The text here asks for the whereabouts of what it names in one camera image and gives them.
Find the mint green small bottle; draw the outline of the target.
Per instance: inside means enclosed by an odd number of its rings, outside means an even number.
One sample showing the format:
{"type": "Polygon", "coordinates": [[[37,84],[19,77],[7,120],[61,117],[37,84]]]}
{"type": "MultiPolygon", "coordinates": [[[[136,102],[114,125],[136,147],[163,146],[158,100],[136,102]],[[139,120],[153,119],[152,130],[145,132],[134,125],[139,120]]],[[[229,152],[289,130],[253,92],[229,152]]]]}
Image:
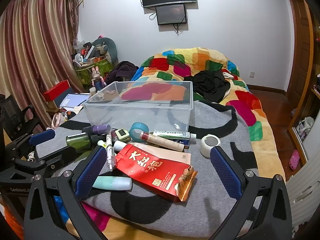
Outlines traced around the mint green small bottle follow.
{"type": "Polygon", "coordinates": [[[92,187],[100,190],[126,191],[132,189],[132,179],[127,177],[98,176],[92,187]]]}

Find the white clear pen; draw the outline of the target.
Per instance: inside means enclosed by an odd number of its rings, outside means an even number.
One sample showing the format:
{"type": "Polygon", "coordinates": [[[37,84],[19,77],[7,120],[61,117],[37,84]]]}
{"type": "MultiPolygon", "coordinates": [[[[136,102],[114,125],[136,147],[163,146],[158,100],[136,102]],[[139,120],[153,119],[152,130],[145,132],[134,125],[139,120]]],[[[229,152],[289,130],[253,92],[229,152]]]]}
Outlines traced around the white clear pen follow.
{"type": "Polygon", "coordinates": [[[107,164],[110,171],[116,166],[116,155],[114,153],[113,141],[111,133],[106,135],[106,152],[107,152],[107,164]]]}

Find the white tape roll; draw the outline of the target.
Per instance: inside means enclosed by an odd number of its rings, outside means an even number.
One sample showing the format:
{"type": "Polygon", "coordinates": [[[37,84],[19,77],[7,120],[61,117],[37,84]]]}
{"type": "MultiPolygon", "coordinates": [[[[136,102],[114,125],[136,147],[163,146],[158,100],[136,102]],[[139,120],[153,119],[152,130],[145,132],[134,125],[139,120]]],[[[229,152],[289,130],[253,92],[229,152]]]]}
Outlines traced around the white tape roll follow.
{"type": "Polygon", "coordinates": [[[220,142],[220,139],[217,136],[215,136],[213,134],[205,135],[201,139],[200,153],[205,158],[210,158],[210,152],[211,152],[212,148],[214,148],[216,146],[220,146],[220,145],[221,145],[221,142],[220,142]]]}

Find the purple bottle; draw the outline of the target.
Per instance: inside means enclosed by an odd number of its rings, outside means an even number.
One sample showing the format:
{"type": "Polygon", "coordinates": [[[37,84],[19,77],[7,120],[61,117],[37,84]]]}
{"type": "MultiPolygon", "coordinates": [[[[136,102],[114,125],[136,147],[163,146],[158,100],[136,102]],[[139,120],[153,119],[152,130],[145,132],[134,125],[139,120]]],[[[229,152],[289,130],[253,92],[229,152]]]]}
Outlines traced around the purple bottle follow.
{"type": "Polygon", "coordinates": [[[82,133],[87,133],[88,135],[103,135],[109,133],[110,131],[111,126],[108,124],[88,126],[82,129],[82,133]]]}

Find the beige cream tube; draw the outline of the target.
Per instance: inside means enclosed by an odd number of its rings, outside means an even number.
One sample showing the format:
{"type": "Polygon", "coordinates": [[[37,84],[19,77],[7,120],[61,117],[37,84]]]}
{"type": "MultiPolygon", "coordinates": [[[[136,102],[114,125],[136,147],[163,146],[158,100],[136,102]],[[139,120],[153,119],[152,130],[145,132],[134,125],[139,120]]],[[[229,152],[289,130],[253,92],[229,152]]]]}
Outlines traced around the beige cream tube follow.
{"type": "Polygon", "coordinates": [[[137,148],[140,148],[141,150],[144,150],[144,151],[146,151],[156,157],[159,157],[159,158],[178,161],[178,162],[185,163],[188,165],[191,164],[191,154],[190,153],[166,150],[164,148],[141,144],[138,142],[125,143],[125,142],[121,142],[121,141],[116,141],[114,143],[114,150],[116,152],[120,152],[127,145],[136,146],[137,148]]]}

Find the cream green small box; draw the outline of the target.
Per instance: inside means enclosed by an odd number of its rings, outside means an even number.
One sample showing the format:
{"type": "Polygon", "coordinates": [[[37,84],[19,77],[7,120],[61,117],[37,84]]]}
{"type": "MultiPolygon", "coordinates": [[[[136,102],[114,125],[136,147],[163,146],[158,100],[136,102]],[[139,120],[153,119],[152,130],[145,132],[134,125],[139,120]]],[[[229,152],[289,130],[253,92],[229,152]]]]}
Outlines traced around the cream green small box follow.
{"type": "Polygon", "coordinates": [[[115,130],[116,137],[119,141],[129,142],[131,141],[130,134],[127,130],[124,129],[116,129],[115,130]]]}

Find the red tea bag pouch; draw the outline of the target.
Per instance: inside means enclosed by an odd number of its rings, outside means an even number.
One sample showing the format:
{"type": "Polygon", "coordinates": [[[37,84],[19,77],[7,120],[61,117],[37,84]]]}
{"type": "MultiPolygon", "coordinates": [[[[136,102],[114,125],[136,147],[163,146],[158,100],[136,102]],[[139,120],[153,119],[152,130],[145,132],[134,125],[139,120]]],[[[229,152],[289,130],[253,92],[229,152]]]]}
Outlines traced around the red tea bag pouch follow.
{"type": "Polygon", "coordinates": [[[191,165],[156,157],[133,145],[117,152],[116,168],[157,193],[181,202],[188,199],[197,175],[191,165]]]}

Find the red capped beige tube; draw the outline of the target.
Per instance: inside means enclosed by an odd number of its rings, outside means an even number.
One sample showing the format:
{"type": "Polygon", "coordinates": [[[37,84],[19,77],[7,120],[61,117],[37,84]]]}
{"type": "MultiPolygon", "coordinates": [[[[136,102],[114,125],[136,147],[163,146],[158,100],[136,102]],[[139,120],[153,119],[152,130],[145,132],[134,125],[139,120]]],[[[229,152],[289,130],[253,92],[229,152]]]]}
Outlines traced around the red capped beige tube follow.
{"type": "Polygon", "coordinates": [[[180,144],[178,142],[174,142],[172,140],[169,139],[164,139],[161,138],[159,136],[153,135],[153,134],[149,134],[146,132],[141,132],[139,135],[140,139],[150,142],[152,144],[173,150],[173,151],[178,151],[178,152],[183,152],[184,150],[184,145],[180,144]]]}

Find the blue white booklet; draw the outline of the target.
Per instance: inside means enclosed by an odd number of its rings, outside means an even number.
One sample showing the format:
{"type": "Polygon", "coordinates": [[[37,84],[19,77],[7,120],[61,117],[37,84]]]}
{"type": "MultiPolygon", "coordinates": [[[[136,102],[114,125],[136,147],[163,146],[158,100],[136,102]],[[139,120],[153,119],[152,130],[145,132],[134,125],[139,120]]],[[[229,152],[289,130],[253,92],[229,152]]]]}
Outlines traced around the blue white booklet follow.
{"type": "Polygon", "coordinates": [[[86,100],[88,100],[90,94],[67,94],[66,97],[60,103],[60,107],[71,107],[80,106],[86,100]]]}

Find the pink slipper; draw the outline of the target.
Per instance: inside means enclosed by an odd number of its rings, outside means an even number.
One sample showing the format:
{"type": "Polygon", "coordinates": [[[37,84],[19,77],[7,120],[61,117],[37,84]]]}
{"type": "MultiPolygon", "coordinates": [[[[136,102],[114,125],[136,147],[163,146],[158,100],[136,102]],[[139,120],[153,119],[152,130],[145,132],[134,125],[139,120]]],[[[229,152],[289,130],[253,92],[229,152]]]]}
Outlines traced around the pink slipper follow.
{"type": "Polygon", "coordinates": [[[289,167],[292,171],[294,171],[297,168],[299,164],[299,160],[300,160],[299,152],[297,150],[294,150],[289,159],[289,167]]]}

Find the green cluttered storage basket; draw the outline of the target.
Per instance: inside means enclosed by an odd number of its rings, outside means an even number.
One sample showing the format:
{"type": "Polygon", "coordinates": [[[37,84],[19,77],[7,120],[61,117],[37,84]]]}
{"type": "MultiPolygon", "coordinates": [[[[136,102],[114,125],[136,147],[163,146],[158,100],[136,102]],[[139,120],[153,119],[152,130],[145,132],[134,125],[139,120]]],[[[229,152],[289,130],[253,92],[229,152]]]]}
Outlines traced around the green cluttered storage basket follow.
{"type": "Polygon", "coordinates": [[[103,59],[93,64],[80,65],[74,63],[75,72],[83,85],[91,85],[93,79],[93,73],[98,68],[100,76],[105,77],[113,68],[114,64],[110,63],[107,59],[103,59]]]}

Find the striped pink curtain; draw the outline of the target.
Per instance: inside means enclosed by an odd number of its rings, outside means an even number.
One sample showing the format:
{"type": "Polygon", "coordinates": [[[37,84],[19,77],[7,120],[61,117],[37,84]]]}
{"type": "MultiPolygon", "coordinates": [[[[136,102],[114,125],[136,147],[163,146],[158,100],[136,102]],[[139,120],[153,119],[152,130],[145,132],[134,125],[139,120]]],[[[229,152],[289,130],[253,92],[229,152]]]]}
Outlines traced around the striped pink curtain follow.
{"type": "Polygon", "coordinates": [[[64,80],[84,91],[72,63],[78,13],[78,0],[11,0],[1,15],[1,94],[33,105],[46,127],[46,91],[64,80]]]}

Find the clear plastic storage box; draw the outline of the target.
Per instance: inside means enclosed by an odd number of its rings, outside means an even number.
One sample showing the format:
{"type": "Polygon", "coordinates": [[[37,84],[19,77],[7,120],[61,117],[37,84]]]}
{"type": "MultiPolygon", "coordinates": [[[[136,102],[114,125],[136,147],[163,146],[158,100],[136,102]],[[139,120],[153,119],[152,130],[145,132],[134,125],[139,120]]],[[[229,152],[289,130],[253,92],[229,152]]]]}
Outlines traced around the clear plastic storage box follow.
{"type": "Polygon", "coordinates": [[[187,131],[192,110],[190,81],[113,82],[84,103],[90,124],[127,131],[135,122],[150,131],[187,131]]]}

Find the colourful patchwork quilt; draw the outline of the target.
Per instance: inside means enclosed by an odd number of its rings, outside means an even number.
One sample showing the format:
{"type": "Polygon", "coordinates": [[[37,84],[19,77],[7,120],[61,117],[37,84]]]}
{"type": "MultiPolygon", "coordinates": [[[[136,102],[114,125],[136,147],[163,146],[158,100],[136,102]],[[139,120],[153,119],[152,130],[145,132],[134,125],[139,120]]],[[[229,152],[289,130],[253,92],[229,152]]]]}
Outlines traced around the colourful patchwork quilt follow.
{"type": "Polygon", "coordinates": [[[221,225],[235,204],[208,158],[201,139],[217,136],[222,149],[243,170],[272,178],[284,174],[272,128],[260,100],[240,78],[237,66],[222,53],[205,48],[174,49],[148,58],[134,75],[136,81],[183,80],[193,86],[208,81],[210,74],[225,77],[222,100],[211,83],[194,89],[189,131],[196,134],[190,145],[191,161],[198,174],[186,202],[170,202],[135,185],[130,192],[93,189],[83,205],[108,239],[207,239],[221,225]]]}

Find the small black wall monitor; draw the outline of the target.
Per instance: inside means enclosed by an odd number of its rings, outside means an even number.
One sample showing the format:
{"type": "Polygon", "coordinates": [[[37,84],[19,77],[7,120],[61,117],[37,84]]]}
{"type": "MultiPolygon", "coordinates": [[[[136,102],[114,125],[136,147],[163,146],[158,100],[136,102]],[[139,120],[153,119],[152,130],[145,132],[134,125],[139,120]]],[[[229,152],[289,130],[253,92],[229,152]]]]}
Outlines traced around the small black wall monitor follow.
{"type": "Polygon", "coordinates": [[[185,24],[187,15],[185,5],[170,4],[156,7],[158,25],[185,24]]]}

